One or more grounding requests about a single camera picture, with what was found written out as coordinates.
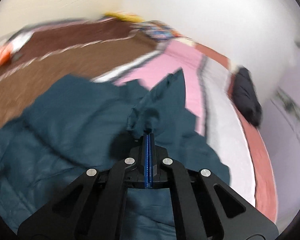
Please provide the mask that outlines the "teal quilted puffer jacket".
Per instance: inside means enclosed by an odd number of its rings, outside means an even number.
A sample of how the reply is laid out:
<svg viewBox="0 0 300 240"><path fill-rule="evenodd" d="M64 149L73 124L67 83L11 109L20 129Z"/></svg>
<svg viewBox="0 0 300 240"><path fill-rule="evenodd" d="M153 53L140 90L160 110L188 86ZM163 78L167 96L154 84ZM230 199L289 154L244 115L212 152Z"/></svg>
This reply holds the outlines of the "teal quilted puffer jacket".
<svg viewBox="0 0 300 240"><path fill-rule="evenodd" d="M0 129L0 216L18 232L80 175L111 169L149 134L186 169L228 184L229 168L195 126L181 69L150 90L65 76ZM120 239L177 239L170 190L128 189Z"/></svg>

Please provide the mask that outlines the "black folded jacket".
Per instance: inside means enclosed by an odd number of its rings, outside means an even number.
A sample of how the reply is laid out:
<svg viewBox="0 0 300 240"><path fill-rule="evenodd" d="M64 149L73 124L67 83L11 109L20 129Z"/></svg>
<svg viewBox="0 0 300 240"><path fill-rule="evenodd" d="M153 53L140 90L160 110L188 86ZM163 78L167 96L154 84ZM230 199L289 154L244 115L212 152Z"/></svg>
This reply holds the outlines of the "black folded jacket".
<svg viewBox="0 0 300 240"><path fill-rule="evenodd" d="M257 99L255 87L247 68L240 67L235 75L232 100L249 124L254 127L260 126L262 107Z"/></svg>

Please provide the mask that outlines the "lilac wardrobe doors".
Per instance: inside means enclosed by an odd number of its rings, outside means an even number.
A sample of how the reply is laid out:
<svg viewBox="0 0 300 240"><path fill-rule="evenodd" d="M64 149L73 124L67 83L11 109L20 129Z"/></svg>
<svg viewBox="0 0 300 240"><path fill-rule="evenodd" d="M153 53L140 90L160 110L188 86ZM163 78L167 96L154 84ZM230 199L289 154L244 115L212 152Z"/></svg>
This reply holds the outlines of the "lilac wardrobe doors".
<svg viewBox="0 0 300 240"><path fill-rule="evenodd" d="M263 105L260 133L275 177L276 224L282 232L300 210L300 49L295 66Z"/></svg>

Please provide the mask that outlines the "striped pink brown bedspread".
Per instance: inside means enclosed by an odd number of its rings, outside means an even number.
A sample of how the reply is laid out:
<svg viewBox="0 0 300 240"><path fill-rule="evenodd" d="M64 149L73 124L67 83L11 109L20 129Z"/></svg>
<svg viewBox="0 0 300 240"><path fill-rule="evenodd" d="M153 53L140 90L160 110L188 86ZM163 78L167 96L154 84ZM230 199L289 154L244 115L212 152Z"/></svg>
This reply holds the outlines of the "striped pink brown bedspread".
<svg viewBox="0 0 300 240"><path fill-rule="evenodd" d="M230 167L254 171L252 187L242 176L234 179L233 188L275 221L277 193L269 155L258 129L231 99L230 61L188 38L158 43L114 18L35 28L11 62L0 67L0 128L66 74L118 77L120 82L140 78L152 86L162 74L151 74L150 67L165 56L185 63L186 106L212 148Z"/></svg>

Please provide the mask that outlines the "orange white packet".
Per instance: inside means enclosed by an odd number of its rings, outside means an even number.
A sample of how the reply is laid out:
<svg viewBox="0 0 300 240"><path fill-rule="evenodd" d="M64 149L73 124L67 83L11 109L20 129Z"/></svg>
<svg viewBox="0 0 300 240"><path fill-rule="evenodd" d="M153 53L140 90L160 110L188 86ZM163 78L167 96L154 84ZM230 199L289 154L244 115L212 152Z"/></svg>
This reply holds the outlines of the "orange white packet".
<svg viewBox="0 0 300 240"><path fill-rule="evenodd" d="M0 67L10 61L13 47L10 43L0 45Z"/></svg>

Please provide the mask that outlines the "colourful patterned cloth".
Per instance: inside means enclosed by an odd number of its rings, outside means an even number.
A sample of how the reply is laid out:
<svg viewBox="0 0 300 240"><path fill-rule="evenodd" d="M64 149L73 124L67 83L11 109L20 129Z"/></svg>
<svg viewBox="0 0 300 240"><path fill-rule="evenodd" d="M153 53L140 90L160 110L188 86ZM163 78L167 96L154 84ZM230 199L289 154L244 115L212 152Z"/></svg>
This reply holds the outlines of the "colourful patterned cloth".
<svg viewBox="0 0 300 240"><path fill-rule="evenodd" d="M182 37L181 33L171 26L160 21L145 21L133 24L134 29L142 31L146 36L158 42L168 41Z"/></svg>

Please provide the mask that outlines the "yellow cloth item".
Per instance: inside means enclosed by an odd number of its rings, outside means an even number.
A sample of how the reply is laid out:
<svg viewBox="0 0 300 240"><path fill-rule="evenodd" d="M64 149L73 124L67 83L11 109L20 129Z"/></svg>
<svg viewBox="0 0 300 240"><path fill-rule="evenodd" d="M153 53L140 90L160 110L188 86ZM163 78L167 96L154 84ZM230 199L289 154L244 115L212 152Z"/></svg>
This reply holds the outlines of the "yellow cloth item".
<svg viewBox="0 0 300 240"><path fill-rule="evenodd" d="M141 23L145 21L141 16L130 12L108 11L104 15L107 17L117 18L118 20L125 21L125 22Z"/></svg>

